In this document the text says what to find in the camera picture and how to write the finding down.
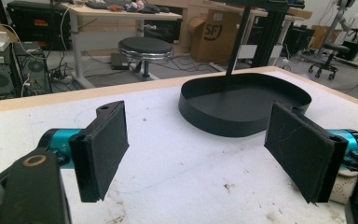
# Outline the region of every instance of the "floor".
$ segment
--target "floor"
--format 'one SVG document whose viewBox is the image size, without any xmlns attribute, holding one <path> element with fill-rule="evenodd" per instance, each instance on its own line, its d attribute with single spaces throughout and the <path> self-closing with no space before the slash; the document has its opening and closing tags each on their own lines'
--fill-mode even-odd
<svg viewBox="0 0 358 224">
<path fill-rule="evenodd" d="M 237 68 L 250 67 L 250 62 L 238 62 Z M 347 64 L 339 60 L 332 62 L 337 68 L 338 72 L 333 80 L 328 79 L 330 72 L 323 71 L 319 78 L 315 77 L 316 69 L 312 74 L 309 73 L 309 68 L 312 65 L 311 60 L 300 55 L 284 60 L 280 58 L 276 62 L 276 66 L 289 70 L 299 76 L 308 78 L 314 82 L 320 83 L 344 92 L 350 96 L 358 99 L 358 68 L 353 64 Z M 54 92 L 60 91 L 75 91 L 81 88 L 72 81 L 69 75 L 74 68 L 72 52 L 68 51 L 62 55 L 61 52 L 52 51 L 48 55 L 48 69 L 54 70 L 61 68 L 62 75 L 58 78 L 53 78 L 52 87 Z M 85 77 L 95 86 L 113 86 L 128 84 L 133 82 L 143 81 L 141 74 L 135 74 L 127 70 L 112 70 L 109 56 L 83 56 L 83 68 Z M 197 74 L 213 73 L 218 70 L 208 63 L 196 63 L 188 54 L 177 54 L 168 62 L 158 61 L 150 65 L 149 69 L 153 79 L 164 79 L 172 77 L 192 76 Z"/>
</svg>

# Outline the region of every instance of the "workbench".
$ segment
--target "workbench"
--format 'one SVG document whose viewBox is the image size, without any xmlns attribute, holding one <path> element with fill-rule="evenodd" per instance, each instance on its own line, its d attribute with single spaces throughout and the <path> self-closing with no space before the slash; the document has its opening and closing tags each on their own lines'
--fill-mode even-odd
<svg viewBox="0 0 358 224">
<path fill-rule="evenodd" d="M 358 100 L 350 96 L 277 67 L 237 73 L 287 80 L 312 97 L 305 114 L 309 119 L 325 129 L 358 131 Z M 45 131 L 85 128 L 97 107 L 123 100 L 130 147 L 104 201 L 82 203 L 75 171 L 62 170 L 73 223 L 345 223 L 343 204 L 306 203 L 263 147 L 265 132 L 221 137 L 181 116 L 182 84 L 222 75 L 0 101 L 0 172 L 35 149 Z"/>
</svg>

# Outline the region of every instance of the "stool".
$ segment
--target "stool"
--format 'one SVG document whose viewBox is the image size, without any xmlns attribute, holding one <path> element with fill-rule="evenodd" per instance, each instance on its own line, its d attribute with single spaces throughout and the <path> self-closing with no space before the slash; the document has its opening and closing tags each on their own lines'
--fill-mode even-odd
<svg viewBox="0 0 358 224">
<path fill-rule="evenodd" d="M 323 63 L 315 63 L 313 65 L 310 66 L 310 69 L 308 70 L 310 73 L 313 72 L 313 66 L 318 67 L 318 71 L 316 72 L 315 77 L 320 77 L 321 73 L 322 73 L 322 69 L 323 70 L 328 70 L 330 72 L 333 72 L 332 74 L 330 74 L 328 76 L 329 80 L 333 80 L 336 77 L 336 72 L 338 71 L 338 69 L 335 66 L 330 65 L 331 61 L 333 60 L 334 56 L 336 56 L 337 52 L 338 53 L 348 53 L 350 51 L 350 49 L 348 49 L 345 46 L 341 46 L 341 45 L 335 45 L 335 44 L 323 44 L 323 47 L 325 49 L 331 49 L 333 52 L 330 54 L 330 56 L 327 59 L 327 62 Z"/>
<path fill-rule="evenodd" d="M 118 42 L 118 48 L 121 54 L 129 59 L 140 60 L 136 66 L 135 72 L 140 72 L 142 62 L 144 62 L 144 80 L 150 78 L 149 63 L 152 60 L 170 59 L 173 56 L 173 47 L 171 44 L 152 37 L 135 36 L 128 37 Z"/>
</svg>

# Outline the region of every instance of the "white table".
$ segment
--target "white table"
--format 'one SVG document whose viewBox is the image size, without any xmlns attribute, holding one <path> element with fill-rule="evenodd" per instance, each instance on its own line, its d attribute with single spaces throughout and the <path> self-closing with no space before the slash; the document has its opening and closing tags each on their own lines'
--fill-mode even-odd
<svg viewBox="0 0 358 224">
<path fill-rule="evenodd" d="M 142 14 L 130 13 L 126 11 L 112 12 L 104 9 L 93 9 L 86 6 L 74 7 L 69 4 L 62 4 L 64 7 L 69 8 L 71 18 L 71 38 L 72 48 L 75 60 L 75 72 L 72 74 L 75 81 L 82 87 L 94 88 L 94 86 L 84 78 L 83 65 L 81 60 L 81 53 L 88 49 L 114 49 L 117 48 L 117 43 L 129 36 L 142 35 L 136 30 L 133 31 L 120 31 L 120 32 L 80 32 L 78 30 L 77 17 L 92 17 L 92 18 L 111 18 L 122 20 L 137 20 L 139 30 L 144 29 L 144 20 L 156 21 L 176 21 L 182 16 L 174 13 L 157 13 L 157 14 Z"/>
<path fill-rule="evenodd" d="M 358 131 L 358 100 L 276 67 L 266 73 L 307 91 L 306 113 L 325 129 Z M 210 74 L 197 77 L 222 75 Z M 194 77 L 0 101 L 0 172 L 51 128 L 84 128 L 95 108 L 124 100 L 130 147 L 103 202 L 82 203 L 75 172 L 62 170 L 74 223 L 344 223 L 342 204 L 307 204 L 263 147 L 265 132 L 226 138 L 181 116 Z"/>
</svg>

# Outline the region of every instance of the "black tray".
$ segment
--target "black tray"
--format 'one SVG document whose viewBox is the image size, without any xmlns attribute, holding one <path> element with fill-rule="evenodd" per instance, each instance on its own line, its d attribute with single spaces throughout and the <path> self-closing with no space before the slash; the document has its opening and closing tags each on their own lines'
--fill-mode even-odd
<svg viewBox="0 0 358 224">
<path fill-rule="evenodd" d="M 311 98 L 298 86 L 257 73 L 202 77 L 182 86 L 179 111 L 207 133 L 244 137 L 267 129 L 273 101 L 305 113 Z"/>
</svg>

